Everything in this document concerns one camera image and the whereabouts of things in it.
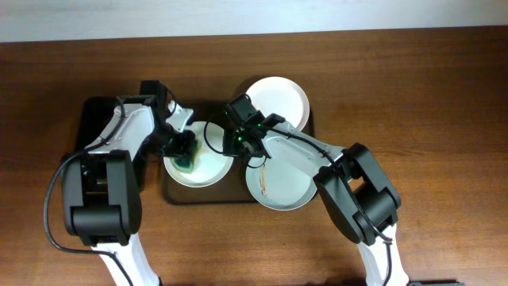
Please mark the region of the green yellow sponge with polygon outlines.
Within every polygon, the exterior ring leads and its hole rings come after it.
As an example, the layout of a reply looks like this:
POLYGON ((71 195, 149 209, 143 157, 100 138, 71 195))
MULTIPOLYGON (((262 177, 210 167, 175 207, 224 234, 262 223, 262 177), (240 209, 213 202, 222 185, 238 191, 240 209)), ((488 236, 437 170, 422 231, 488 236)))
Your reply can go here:
POLYGON ((200 147, 201 145, 197 140, 191 140, 184 148, 183 155, 179 157, 173 157, 171 159, 171 163, 179 172, 193 172, 194 161, 200 147))

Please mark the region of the white plate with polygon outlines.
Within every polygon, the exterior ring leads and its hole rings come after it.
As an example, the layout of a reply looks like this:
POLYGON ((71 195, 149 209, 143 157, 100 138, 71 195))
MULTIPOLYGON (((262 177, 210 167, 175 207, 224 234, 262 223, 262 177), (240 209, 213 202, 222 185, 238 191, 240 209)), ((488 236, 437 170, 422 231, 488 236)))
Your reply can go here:
POLYGON ((290 79, 279 76, 260 79, 247 89, 246 94, 265 117, 277 114, 298 130, 303 130, 308 122, 309 100, 305 91, 290 79))
POLYGON ((203 137, 205 124, 193 122, 185 127, 185 130, 194 133, 198 142, 190 169, 179 167, 174 157, 164 158, 164 167, 169 176, 186 187, 207 187, 215 184, 227 174, 233 164, 232 157, 218 154, 207 145, 203 137))

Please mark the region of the white plate top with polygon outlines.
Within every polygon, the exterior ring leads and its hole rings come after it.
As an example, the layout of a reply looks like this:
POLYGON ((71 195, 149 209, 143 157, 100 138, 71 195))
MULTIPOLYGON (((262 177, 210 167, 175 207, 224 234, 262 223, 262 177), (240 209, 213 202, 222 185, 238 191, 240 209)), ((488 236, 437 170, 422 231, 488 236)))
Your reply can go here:
POLYGON ((247 89, 246 94, 265 117, 277 114, 298 130, 303 130, 308 122, 309 100, 305 91, 290 79, 279 76, 260 79, 247 89))

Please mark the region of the light blue plate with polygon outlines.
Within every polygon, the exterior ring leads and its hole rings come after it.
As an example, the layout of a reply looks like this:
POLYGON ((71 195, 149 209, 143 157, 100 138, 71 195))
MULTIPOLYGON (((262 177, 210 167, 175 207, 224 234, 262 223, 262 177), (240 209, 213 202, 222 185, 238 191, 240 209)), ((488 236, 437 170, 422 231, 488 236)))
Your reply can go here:
POLYGON ((258 203, 276 211, 298 209, 317 193, 310 176, 276 159, 252 157, 246 168, 245 182, 258 203))

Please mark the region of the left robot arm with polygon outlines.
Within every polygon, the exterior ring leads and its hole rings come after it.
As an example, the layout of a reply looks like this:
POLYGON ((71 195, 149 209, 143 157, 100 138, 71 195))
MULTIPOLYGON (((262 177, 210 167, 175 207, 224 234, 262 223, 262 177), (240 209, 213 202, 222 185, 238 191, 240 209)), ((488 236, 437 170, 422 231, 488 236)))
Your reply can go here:
POLYGON ((123 97, 104 130, 62 170, 67 232, 106 263, 118 285, 159 285, 139 238, 142 175, 135 169, 154 144, 168 157, 190 158, 192 109, 163 96, 123 97))

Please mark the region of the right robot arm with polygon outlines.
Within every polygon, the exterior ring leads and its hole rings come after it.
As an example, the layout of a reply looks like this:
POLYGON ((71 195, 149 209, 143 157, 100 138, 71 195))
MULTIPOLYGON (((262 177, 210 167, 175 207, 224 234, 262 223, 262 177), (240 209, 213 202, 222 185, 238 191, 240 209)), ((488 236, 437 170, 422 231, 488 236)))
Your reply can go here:
POLYGON ((228 156, 281 160, 310 176, 333 225, 360 251, 369 285, 408 285, 396 241, 401 198, 368 148, 319 141, 289 122, 229 128, 228 156))

